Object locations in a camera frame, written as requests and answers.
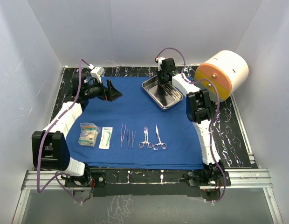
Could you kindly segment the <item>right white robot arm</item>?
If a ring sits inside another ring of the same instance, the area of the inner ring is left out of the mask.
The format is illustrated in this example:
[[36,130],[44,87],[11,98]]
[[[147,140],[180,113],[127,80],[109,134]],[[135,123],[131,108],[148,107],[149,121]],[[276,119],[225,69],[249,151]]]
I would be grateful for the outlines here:
[[222,177],[221,158],[216,151],[213,135],[209,129],[211,124],[211,101],[207,89],[201,89],[177,72],[172,58],[156,57],[158,83],[169,84],[177,88],[186,98],[186,115],[192,122],[200,142],[204,171],[200,182],[214,185]]

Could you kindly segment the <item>metal instrument tray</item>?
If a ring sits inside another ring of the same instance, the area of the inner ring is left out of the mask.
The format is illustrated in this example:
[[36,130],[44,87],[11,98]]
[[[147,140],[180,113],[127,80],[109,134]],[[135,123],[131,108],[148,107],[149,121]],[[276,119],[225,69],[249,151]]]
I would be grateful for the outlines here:
[[157,76],[144,81],[142,88],[162,111],[170,110],[183,99],[177,88],[171,83],[160,84]]

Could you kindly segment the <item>steel hemostat clamp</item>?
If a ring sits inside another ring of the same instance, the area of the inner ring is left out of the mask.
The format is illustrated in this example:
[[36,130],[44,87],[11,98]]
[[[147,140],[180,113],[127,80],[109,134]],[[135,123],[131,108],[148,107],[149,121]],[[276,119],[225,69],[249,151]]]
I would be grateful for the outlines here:
[[139,143],[139,148],[143,148],[146,146],[147,148],[153,148],[153,144],[148,140],[148,126],[144,127],[144,141]]

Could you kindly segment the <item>steel surgical scissors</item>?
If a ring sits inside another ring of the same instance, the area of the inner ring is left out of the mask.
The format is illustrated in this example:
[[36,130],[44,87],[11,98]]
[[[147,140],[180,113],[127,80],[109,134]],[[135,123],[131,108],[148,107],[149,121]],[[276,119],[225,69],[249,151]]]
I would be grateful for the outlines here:
[[156,130],[157,143],[154,144],[152,148],[155,151],[157,151],[159,147],[161,147],[163,150],[165,150],[167,148],[167,145],[161,141],[157,124],[155,124],[155,130]]

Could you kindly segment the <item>blue surgical drape cloth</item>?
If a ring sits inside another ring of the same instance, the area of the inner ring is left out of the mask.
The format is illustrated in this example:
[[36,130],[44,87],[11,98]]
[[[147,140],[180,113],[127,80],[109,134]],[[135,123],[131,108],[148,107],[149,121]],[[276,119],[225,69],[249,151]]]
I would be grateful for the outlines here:
[[[115,101],[91,99],[67,138],[70,156],[91,167],[183,169],[203,168],[199,138],[186,115],[186,100],[162,111],[143,90],[145,77],[112,77],[122,93]],[[109,149],[78,143],[80,124],[112,127]]]

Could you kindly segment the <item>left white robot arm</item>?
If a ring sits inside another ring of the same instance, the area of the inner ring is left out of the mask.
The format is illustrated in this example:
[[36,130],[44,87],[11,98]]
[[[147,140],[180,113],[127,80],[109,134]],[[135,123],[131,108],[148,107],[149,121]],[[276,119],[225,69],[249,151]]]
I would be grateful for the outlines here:
[[88,82],[85,73],[75,73],[71,79],[71,89],[66,93],[59,113],[42,131],[32,134],[34,167],[37,170],[53,169],[75,176],[76,182],[81,186],[89,185],[92,175],[85,171],[85,163],[70,156],[66,137],[90,99],[114,101],[123,95],[114,88],[109,79],[106,86],[98,77],[90,79],[91,83]]

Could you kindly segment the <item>white suture packet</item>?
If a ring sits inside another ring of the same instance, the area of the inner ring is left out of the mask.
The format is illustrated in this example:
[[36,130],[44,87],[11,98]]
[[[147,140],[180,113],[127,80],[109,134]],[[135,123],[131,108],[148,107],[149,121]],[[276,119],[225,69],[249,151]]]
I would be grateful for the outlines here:
[[99,149],[106,149],[110,148],[110,140],[112,136],[113,127],[103,127],[102,128],[102,136],[99,143]]

